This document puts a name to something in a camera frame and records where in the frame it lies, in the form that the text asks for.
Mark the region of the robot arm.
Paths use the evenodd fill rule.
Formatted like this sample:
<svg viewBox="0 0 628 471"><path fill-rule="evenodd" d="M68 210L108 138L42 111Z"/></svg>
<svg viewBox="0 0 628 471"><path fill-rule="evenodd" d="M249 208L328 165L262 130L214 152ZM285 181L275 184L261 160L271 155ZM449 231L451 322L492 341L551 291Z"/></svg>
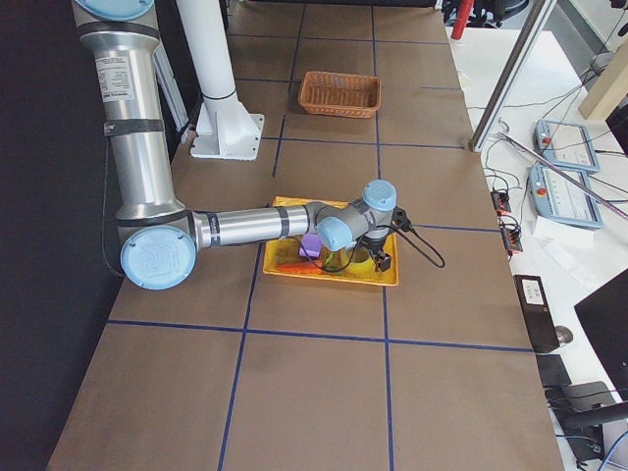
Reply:
<svg viewBox="0 0 628 471"><path fill-rule="evenodd" d="M153 57L161 34L151 1L77 1L80 42L94 57L122 196L117 225L120 262L137 286L167 289L182 283L205 248L318 236L330 251L365 250L379 272L393 263L385 251L396 207L394 186L367 183L342 208L303 205L227 212L193 211L174 191ZM199 135L205 158L251 161L264 118L239 101L220 5L181 1L178 11L200 84Z"/></svg>

